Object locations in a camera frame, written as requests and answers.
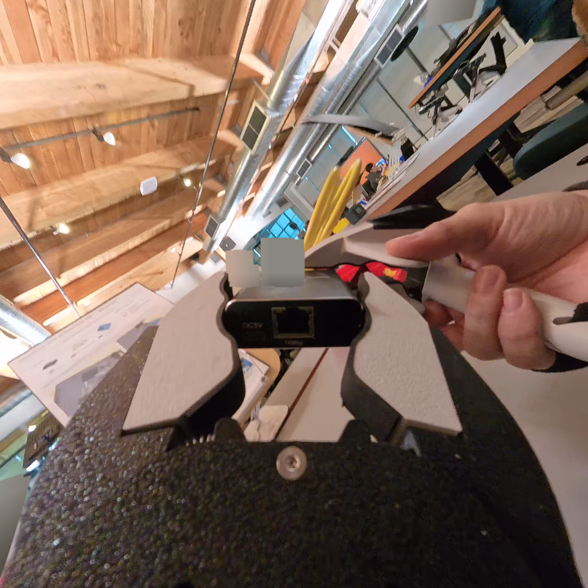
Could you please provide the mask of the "metal air vent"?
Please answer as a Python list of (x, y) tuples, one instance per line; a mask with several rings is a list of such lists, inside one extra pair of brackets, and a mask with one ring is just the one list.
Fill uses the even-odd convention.
[(380, 68), (385, 67), (386, 63), (391, 60), (394, 51), (401, 45), (402, 40), (403, 34), (401, 27), (396, 25), (388, 34), (374, 57), (374, 61)]
[(240, 141), (249, 151), (255, 151), (259, 140), (270, 121), (270, 114), (257, 100), (254, 100), (240, 133)]

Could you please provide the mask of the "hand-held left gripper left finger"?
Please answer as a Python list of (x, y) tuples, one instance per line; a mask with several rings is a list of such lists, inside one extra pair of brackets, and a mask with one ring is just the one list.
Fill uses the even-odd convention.
[(245, 399), (245, 379), (234, 338), (222, 324), (230, 300), (227, 274), (216, 273), (161, 319), (123, 431), (188, 425), (210, 435)]

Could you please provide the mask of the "long grey table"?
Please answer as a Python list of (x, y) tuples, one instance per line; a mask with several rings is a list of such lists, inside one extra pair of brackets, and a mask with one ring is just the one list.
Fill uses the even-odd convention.
[(579, 38), (538, 42), (528, 48), (498, 81), (464, 108), (438, 136), (426, 143), (400, 180), (386, 185), (367, 209), (363, 222), (408, 202), (430, 196), (425, 187), (439, 180), (484, 141), (496, 138), (519, 112), (587, 58)]

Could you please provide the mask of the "person's right hand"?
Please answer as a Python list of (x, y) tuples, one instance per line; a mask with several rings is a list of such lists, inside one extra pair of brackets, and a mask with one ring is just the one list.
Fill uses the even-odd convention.
[(587, 366), (544, 345), (540, 313), (524, 291), (587, 302), (586, 189), (467, 205), (422, 231), (392, 239), (386, 249), (418, 261), (458, 254), (474, 271), (465, 313), (425, 302), (425, 319), (459, 351), (530, 371)]

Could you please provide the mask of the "orange monitor screen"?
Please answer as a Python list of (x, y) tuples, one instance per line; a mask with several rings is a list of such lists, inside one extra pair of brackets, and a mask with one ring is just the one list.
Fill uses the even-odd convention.
[(383, 159), (383, 155), (378, 149), (378, 145), (369, 138), (364, 138), (361, 142), (354, 147), (350, 156), (341, 165), (341, 179), (344, 179), (349, 169), (351, 169), (357, 159), (361, 160), (362, 163), (362, 181), (364, 181), (366, 165), (372, 164), (376, 167), (376, 164)]

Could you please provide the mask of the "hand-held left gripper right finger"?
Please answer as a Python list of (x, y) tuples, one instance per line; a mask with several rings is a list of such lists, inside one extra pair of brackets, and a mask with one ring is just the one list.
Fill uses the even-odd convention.
[(342, 404), (376, 440), (407, 429), (462, 432), (429, 325), (416, 307), (378, 277), (359, 279), (365, 326), (354, 339), (341, 382)]

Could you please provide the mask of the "black ethernet splitter box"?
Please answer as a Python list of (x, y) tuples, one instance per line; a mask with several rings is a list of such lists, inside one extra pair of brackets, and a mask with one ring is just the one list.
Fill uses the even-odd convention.
[(363, 303), (332, 269), (300, 286), (253, 286), (227, 303), (222, 323), (242, 349), (346, 348), (364, 328)]

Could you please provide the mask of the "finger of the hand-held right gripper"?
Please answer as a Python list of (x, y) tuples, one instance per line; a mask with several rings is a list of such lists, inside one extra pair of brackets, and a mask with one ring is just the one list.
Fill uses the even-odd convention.
[(305, 269), (334, 269), (342, 265), (362, 266), (380, 262), (402, 269), (422, 269), (427, 263), (388, 254), (386, 243), (409, 235), (444, 219), (455, 211), (440, 204), (408, 205), (332, 235), (305, 253)]

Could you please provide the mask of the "spiral metal duct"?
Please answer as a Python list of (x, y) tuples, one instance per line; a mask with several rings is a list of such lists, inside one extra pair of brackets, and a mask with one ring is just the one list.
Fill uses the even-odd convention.
[(397, 29), (402, 33), (408, 31), (411, 22), (420, 20), (427, 4), (427, 1), (357, 1), (357, 17), (251, 202), (248, 219), (262, 217), (283, 194), (301, 165), (316, 158), (315, 145), (334, 124), (309, 123), (310, 118), (340, 110), (388, 37)]
[(290, 59), (285, 59), (275, 72), (266, 98), (260, 102), (270, 114), (270, 121), (261, 136), (257, 149), (249, 151), (243, 146), (237, 169), (216, 212), (209, 216), (203, 230), (202, 249), (212, 253), (224, 239), (239, 206), (254, 183), (272, 142), (286, 114), (298, 96), (303, 83), (312, 72), (327, 42), (333, 37), (336, 26), (348, 11), (347, 1), (328, 1), (314, 30)]

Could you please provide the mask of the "teal chair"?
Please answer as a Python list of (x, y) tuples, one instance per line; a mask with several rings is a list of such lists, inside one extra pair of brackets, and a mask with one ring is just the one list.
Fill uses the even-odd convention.
[(587, 143), (587, 104), (555, 119), (534, 134), (513, 159), (513, 170), (526, 180)]

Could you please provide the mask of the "printed instruction board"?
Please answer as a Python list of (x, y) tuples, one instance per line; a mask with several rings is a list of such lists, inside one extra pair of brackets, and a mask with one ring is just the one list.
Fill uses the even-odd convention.
[[(173, 304), (135, 284), (9, 362), (11, 370), (63, 427), (147, 329)], [(269, 366), (239, 350), (245, 399), (232, 416), (244, 425), (269, 386)]]

